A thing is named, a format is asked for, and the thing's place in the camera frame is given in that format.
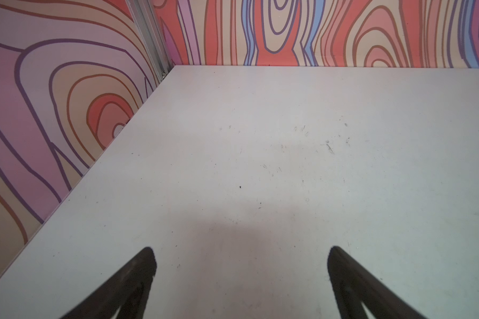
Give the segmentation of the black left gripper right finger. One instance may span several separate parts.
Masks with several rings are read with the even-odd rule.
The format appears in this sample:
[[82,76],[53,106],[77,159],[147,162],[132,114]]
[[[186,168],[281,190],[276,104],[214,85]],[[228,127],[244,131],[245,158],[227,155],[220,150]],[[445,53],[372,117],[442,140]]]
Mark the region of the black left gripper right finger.
[[338,246],[331,248],[327,270],[342,318],[423,318],[351,255]]

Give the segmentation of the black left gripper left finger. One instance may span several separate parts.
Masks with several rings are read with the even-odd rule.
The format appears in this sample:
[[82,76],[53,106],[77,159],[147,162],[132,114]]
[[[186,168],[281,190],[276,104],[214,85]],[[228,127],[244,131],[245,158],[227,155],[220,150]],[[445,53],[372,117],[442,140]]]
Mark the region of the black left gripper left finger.
[[145,247],[63,318],[142,318],[157,263]]

